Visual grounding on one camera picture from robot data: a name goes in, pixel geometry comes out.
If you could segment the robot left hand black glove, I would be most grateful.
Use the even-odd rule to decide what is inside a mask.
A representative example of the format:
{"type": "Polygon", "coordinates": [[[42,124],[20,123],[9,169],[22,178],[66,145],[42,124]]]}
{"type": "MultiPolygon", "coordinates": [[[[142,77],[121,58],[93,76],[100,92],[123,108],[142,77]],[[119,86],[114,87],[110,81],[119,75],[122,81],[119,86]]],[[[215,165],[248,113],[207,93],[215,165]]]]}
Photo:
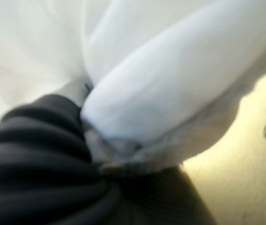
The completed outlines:
{"type": "Polygon", "coordinates": [[[0,120],[0,225],[213,225],[174,167],[134,178],[98,173],[83,138],[82,81],[0,120]]]}

